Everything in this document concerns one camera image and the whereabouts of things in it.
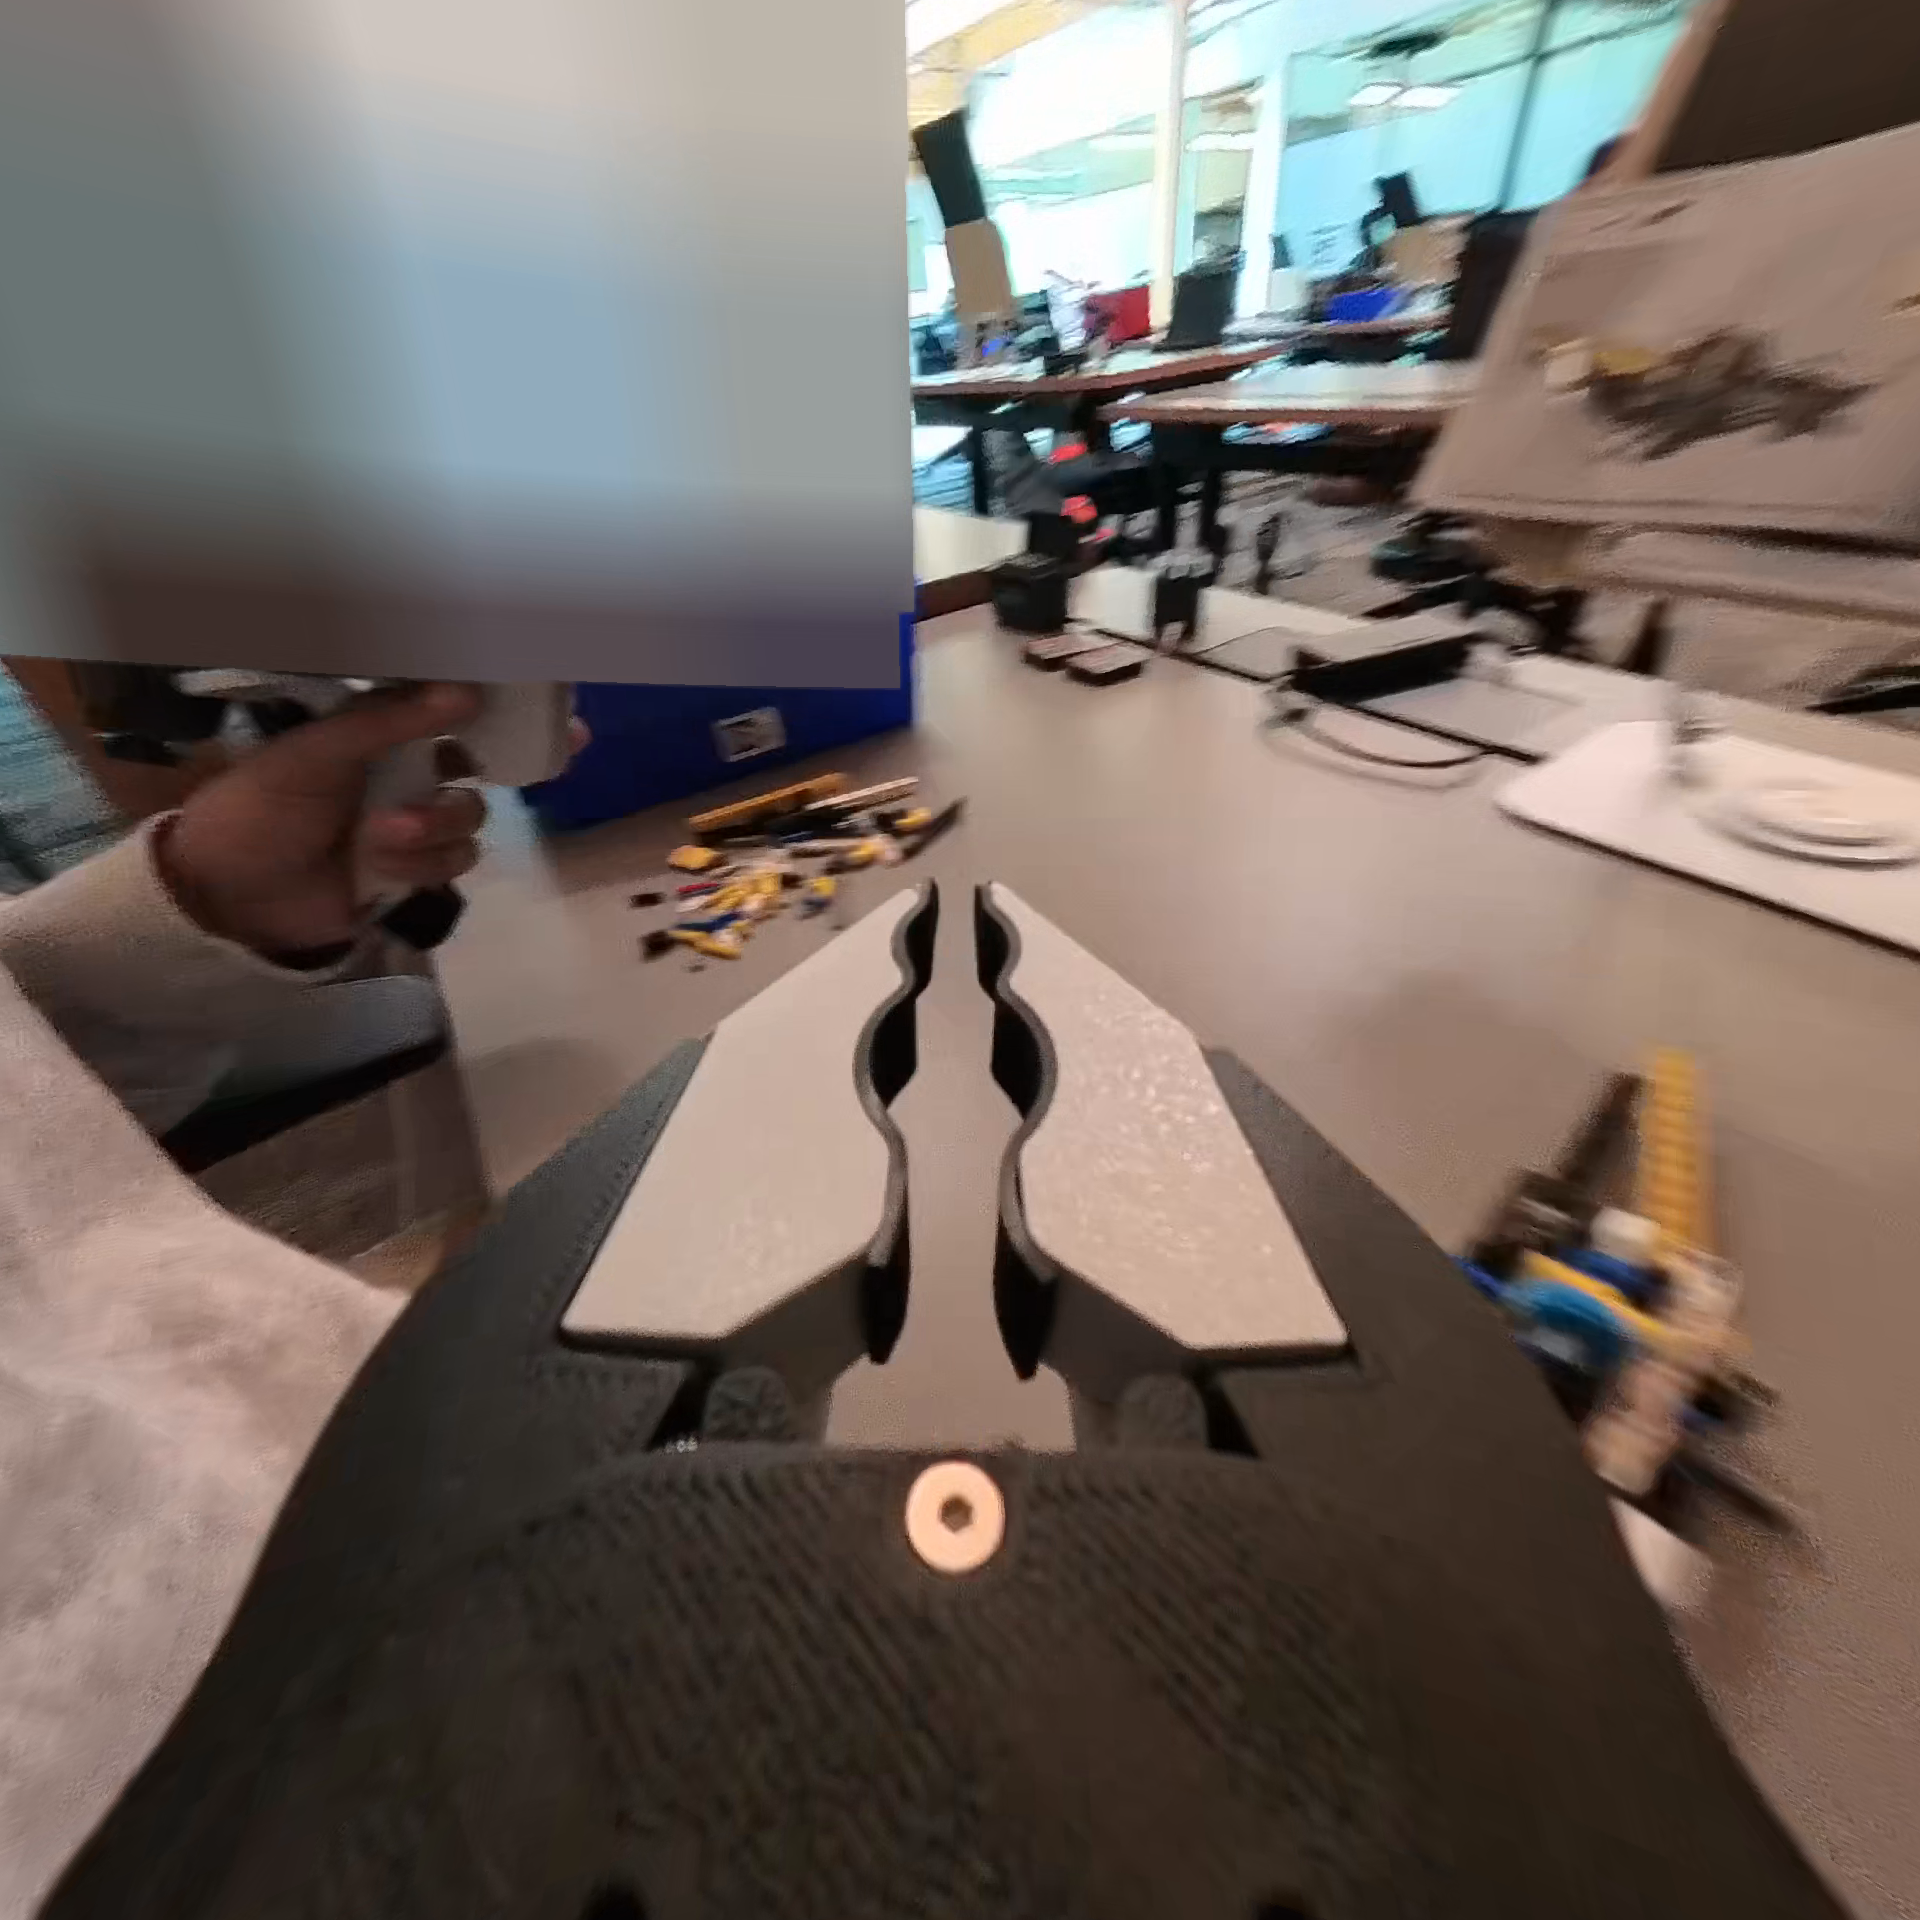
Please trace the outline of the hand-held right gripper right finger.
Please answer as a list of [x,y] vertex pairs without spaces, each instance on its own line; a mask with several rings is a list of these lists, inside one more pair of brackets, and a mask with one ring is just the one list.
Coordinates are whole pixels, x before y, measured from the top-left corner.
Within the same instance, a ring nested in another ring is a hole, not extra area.
[[1020,1377],[1342,1360],[1351,1335],[1192,1031],[1011,887],[975,887],[997,1172],[992,1299]]

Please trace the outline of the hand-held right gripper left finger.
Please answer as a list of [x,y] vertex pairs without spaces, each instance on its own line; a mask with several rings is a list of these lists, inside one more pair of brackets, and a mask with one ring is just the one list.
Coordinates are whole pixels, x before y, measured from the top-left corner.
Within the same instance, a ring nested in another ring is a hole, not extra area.
[[900,889],[711,1031],[567,1300],[569,1347],[711,1369],[893,1356],[910,1212],[891,1109],[940,916],[937,882]]

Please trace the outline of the person's left forearm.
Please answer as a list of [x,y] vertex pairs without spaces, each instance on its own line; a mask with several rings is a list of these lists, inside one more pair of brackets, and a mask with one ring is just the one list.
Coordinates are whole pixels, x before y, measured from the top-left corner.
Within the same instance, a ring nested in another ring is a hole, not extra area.
[[176,823],[163,812],[4,903],[7,1107],[67,1125],[97,1083],[163,1137],[207,1103],[241,1045],[366,957],[366,929],[270,954],[206,930],[163,865]]

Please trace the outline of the pile of loose lego pieces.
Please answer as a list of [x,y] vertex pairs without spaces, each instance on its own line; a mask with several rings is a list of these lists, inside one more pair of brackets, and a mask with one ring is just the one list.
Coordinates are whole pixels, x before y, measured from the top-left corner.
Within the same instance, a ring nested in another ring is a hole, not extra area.
[[865,873],[913,863],[968,815],[913,776],[814,776],[688,818],[660,876],[629,895],[641,964],[737,961],[781,916],[831,919]]

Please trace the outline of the multicoloured lego model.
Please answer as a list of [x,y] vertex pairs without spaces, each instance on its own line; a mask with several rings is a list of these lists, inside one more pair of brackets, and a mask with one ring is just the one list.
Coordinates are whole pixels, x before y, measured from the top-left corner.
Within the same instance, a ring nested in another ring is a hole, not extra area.
[[1720,1258],[1695,1056],[1615,1072],[1543,1168],[1523,1168],[1456,1267],[1503,1320],[1621,1505],[1686,1531],[1719,1505],[1795,1535],[1790,1500],[1726,1444],[1775,1411]]

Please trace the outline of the lego instruction booklet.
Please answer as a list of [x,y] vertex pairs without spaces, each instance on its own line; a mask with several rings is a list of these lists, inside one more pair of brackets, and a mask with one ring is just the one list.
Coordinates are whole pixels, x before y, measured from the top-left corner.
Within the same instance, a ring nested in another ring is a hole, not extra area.
[[1536,221],[1415,482],[1494,522],[1916,549],[1918,128]]

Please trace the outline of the person's left hand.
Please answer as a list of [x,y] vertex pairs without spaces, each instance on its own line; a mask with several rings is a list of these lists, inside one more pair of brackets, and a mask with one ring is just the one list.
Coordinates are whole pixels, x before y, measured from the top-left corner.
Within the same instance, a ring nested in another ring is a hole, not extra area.
[[155,837],[155,871],[206,935],[295,969],[360,943],[381,898],[435,895],[479,858],[481,795],[437,786],[375,807],[373,773],[456,736],[461,684],[385,688],[277,736],[198,788]]

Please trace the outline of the blue plastic box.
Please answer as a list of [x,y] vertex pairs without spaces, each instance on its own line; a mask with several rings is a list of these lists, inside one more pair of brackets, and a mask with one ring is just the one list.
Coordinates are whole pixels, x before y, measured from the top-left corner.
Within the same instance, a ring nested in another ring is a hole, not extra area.
[[577,684],[588,745],[561,776],[519,788],[549,832],[608,826],[734,780],[916,724],[916,620],[899,620],[889,688]]

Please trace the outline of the black power adapter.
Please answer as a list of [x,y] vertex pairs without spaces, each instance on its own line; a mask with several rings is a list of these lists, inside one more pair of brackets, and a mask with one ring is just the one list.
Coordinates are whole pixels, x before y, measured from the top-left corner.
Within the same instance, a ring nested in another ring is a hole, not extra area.
[[1281,684],[1315,705],[1367,706],[1440,688],[1467,673],[1481,636],[1419,620],[1375,621],[1325,644],[1296,644]]

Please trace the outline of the white tray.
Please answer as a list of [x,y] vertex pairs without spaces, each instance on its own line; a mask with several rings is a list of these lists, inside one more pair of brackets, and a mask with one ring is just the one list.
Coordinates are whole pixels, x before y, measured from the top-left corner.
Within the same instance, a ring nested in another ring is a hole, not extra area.
[[1817,866],[1742,845],[1700,818],[1713,788],[1767,780],[1851,786],[1916,831],[1913,777],[1731,731],[1679,751],[1654,721],[1585,733],[1512,777],[1494,803],[1515,826],[1916,957],[1916,865]]

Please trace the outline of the person's grey clothing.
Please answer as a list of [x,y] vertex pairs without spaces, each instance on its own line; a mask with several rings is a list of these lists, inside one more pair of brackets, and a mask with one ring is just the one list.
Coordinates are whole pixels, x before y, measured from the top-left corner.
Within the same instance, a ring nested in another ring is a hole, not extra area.
[[399,1299],[213,1205],[14,986],[1,1121],[1,1907],[33,1915]]

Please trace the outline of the white plate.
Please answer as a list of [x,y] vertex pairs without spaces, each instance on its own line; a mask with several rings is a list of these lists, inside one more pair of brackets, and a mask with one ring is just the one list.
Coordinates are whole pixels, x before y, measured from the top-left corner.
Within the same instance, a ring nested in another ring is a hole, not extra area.
[[1841,784],[1723,784],[1697,812],[1723,837],[1775,858],[1863,871],[1918,863],[1916,831]]

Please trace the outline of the background office desk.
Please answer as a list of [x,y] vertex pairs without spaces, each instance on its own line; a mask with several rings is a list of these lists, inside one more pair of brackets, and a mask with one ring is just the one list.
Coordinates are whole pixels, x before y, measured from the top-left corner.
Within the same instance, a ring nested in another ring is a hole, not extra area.
[[992,495],[984,434],[1063,431],[1104,448],[1115,426],[1173,434],[1175,467],[1249,472],[1259,447],[1245,434],[1321,427],[1373,437],[1432,434],[1477,387],[1479,361],[1393,367],[1291,367],[1278,343],[1205,352],[1127,349],[1097,368],[1060,376],[1029,363],[951,371],[910,384],[919,426],[960,427],[973,476],[973,508]]

